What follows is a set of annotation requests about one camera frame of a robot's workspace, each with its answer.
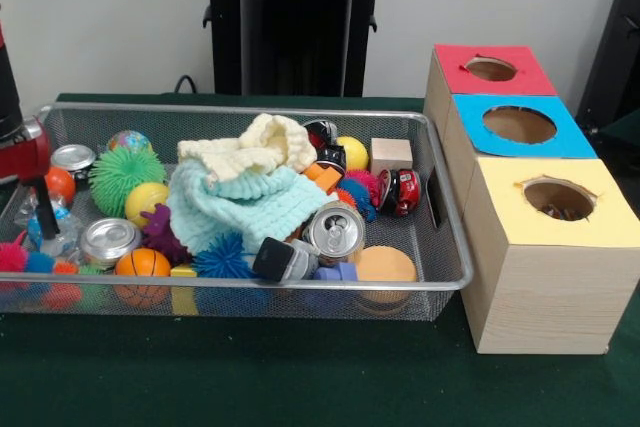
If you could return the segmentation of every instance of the green table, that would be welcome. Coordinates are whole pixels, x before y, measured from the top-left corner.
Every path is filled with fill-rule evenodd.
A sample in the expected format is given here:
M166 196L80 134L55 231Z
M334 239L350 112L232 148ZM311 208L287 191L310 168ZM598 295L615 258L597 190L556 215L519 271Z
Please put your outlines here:
M417 99L62 96L420 110ZM479 356L432 324L0 316L2 425L638 425L640 298L601 357Z

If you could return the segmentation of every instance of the cream knit cloth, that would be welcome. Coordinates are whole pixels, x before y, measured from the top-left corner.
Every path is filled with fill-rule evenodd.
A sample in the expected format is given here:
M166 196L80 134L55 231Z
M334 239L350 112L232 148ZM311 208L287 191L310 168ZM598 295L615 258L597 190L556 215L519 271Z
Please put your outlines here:
M282 115L260 114L238 139L183 140L178 159L197 159L209 171L207 181L226 182L246 170L268 174L279 166L300 173L316 160L307 130Z

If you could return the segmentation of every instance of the red ball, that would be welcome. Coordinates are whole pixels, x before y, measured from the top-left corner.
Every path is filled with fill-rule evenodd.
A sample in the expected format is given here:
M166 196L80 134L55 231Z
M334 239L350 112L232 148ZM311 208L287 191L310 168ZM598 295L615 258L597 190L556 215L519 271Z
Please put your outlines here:
M44 180L47 182L49 193L61 195L67 206L71 205L76 195L76 182L69 172L59 167L51 167Z

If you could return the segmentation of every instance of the metal basket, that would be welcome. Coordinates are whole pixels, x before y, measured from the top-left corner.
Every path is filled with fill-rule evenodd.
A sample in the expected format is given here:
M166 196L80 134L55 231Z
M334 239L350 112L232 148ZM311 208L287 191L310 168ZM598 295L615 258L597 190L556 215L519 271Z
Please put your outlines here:
M411 141L414 169L428 195L406 218L380 217L367 224L366 245L390 245L409 255L418 268L418 282L275 284L244 279L0 273L0 312L434 320L453 292L469 283L472 264L432 123L406 112L268 110L298 121L330 119L344 135L365 142L372 137ZM178 141L237 137L261 111L59 103L45 108L41 119L54 148L73 143L102 152L115 132L139 130L171 170L177 162ZM0 241L11 241L20 233L13 219L26 193L26 188L18 188L0 215ZM85 223L102 217L87 187L76 194L72 213Z

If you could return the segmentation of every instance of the green spiky ball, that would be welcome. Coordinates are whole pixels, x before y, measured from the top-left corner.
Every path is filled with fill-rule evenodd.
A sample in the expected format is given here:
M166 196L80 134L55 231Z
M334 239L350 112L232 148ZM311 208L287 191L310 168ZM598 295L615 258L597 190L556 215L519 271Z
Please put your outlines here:
M129 193L144 182L162 183L167 178L155 152L132 152L116 147L100 156L89 174L91 197L109 217L124 217Z

